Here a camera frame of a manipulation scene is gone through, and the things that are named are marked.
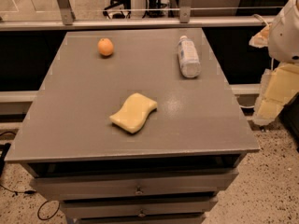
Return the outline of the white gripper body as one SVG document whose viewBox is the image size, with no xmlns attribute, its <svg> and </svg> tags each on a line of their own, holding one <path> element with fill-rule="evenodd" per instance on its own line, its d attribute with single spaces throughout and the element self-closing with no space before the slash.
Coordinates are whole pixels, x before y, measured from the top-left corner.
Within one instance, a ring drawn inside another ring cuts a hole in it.
<svg viewBox="0 0 299 224">
<path fill-rule="evenodd" d="M 283 63 L 299 63 L 299 0 L 289 0 L 274 18 L 268 37 L 269 56 Z"/>
</svg>

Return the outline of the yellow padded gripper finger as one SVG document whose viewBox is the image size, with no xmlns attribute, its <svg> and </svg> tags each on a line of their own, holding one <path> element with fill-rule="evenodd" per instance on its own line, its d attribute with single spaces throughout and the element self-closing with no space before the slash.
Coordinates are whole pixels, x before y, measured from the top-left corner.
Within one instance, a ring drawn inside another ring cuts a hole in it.
<svg viewBox="0 0 299 224">
<path fill-rule="evenodd" d="M 264 48 L 268 46 L 268 37 L 270 31 L 270 24 L 267 24 L 260 32 L 254 35 L 250 41 L 249 45 L 255 48 Z"/>
<path fill-rule="evenodd" d="M 273 122 L 298 92 L 298 64 L 280 63 L 274 70 L 265 69 L 260 93 L 254 105 L 253 122 L 259 126 Z"/>
</svg>

